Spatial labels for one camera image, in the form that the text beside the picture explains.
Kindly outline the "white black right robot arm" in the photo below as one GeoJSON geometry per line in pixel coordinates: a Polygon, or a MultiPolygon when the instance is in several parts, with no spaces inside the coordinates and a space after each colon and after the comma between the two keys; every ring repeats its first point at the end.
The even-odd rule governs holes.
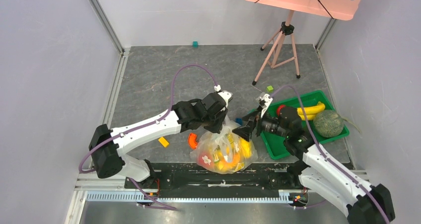
{"type": "Polygon", "coordinates": [[[243,117],[243,126],[233,133],[250,141],[253,131],[284,138],[287,151],[298,158],[287,169],[292,188],[309,188],[339,209],[350,224],[389,224],[395,218],[390,191],[382,184],[373,186],[334,159],[321,146],[294,107],[286,106],[277,117],[267,113],[271,97],[262,98],[259,107],[243,117]]]}

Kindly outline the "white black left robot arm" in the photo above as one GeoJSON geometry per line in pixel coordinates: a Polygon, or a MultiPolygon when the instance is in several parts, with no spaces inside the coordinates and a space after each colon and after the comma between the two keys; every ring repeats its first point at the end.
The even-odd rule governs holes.
{"type": "Polygon", "coordinates": [[[219,133],[228,112],[232,93],[212,92],[203,99],[180,101],[149,119],[125,127],[96,128],[89,145],[94,171],[100,179],[121,175],[132,178],[144,188],[152,187],[156,175],[148,160],[129,156],[129,152],[161,137],[203,127],[219,133]]]}

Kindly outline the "clear plastic bag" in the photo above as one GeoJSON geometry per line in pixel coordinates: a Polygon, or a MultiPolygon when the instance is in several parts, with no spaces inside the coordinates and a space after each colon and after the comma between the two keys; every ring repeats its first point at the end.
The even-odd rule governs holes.
{"type": "Polygon", "coordinates": [[[218,174],[234,174],[244,170],[258,159],[252,141],[233,133],[238,123],[225,118],[220,133],[205,132],[190,158],[197,165],[218,174]]]}

